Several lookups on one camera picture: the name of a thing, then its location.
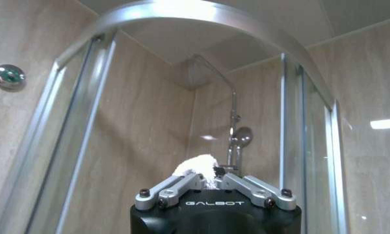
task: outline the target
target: chrome pipe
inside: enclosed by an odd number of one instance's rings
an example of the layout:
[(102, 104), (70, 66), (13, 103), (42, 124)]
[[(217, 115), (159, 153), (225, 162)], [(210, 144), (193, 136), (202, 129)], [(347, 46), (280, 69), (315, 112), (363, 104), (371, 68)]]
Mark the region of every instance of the chrome pipe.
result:
[(235, 129), (237, 129), (237, 122), (239, 121), (239, 116), (237, 115), (235, 86), (202, 55), (194, 54), (193, 59), (195, 61), (201, 62), (213, 71), (213, 73), (215, 73), (219, 76), (219, 78), (222, 79), (223, 83), (229, 86), (230, 91), (231, 91), (231, 110), (230, 110), (230, 115), (229, 115), (230, 124), (229, 124), (229, 137), (227, 137), (227, 151), (226, 151), (226, 164), (229, 166), (231, 166), (233, 165), (233, 152), (234, 152), (233, 135), (234, 135)]

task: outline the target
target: shower enclosure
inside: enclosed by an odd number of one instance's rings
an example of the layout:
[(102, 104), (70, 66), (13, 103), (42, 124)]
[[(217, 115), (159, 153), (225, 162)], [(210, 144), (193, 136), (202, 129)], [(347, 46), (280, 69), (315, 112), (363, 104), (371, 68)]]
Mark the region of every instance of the shower enclosure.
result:
[(280, 50), (278, 187), (296, 195), (302, 233), (347, 233), (338, 103), (311, 58), (298, 42), (270, 24), (231, 7), (194, 0), (138, 1), (113, 9), (55, 59), (1, 193), (0, 233), (63, 233), (99, 98), (110, 78), (117, 30), (146, 19), (211, 23)]

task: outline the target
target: galbot logo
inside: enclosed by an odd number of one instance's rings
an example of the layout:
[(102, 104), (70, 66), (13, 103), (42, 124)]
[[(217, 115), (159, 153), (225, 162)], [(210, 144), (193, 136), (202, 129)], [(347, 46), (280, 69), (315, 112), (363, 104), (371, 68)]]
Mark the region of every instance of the galbot logo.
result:
[(207, 201), (186, 201), (186, 206), (235, 206), (245, 203), (243, 201), (215, 201), (209, 203)]

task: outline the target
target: shower rail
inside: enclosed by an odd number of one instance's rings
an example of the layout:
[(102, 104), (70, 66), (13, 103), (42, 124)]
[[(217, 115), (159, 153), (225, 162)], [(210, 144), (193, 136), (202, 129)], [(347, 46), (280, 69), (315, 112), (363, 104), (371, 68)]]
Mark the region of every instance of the shower rail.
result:
[(214, 65), (206, 60), (202, 55), (194, 54), (194, 60), (201, 62), (222, 79), (225, 84), (227, 84), (231, 89), (231, 110), (230, 110), (230, 124), (229, 124), (229, 137), (227, 137), (227, 151), (226, 151), (226, 166), (233, 166), (233, 153), (234, 153), (234, 144), (233, 144), (233, 135), (237, 130), (237, 122), (239, 120), (239, 116), (237, 115), (237, 92), (234, 84), (227, 80), (225, 75), (218, 71)]
[(186, 19), (209, 22), (246, 33), (263, 44), (268, 44), (286, 53), (306, 69), (330, 111), (334, 97), (327, 89), (322, 75), (311, 57), (299, 42), (280, 29), (263, 21), (253, 19), (243, 11), (226, 5), (201, 0), (143, 0), (127, 3), (105, 13), (89, 25), (79, 38), (55, 59), (59, 67), (79, 50), (90, 38), (106, 33), (113, 28), (146, 19)]

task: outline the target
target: glass shower door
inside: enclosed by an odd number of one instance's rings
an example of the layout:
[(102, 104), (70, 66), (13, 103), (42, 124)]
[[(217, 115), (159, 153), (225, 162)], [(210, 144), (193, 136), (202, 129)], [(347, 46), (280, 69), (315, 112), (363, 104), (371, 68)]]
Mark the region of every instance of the glass shower door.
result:
[(330, 111), (303, 73), (306, 233), (338, 233), (334, 160), (328, 153)]
[(114, 32), (54, 63), (6, 181), (0, 233), (58, 233), (114, 50)]
[(304, 234), (346, 233), (338, 132), (336, 104), (282, 55), (279, 188), (296, 196)]

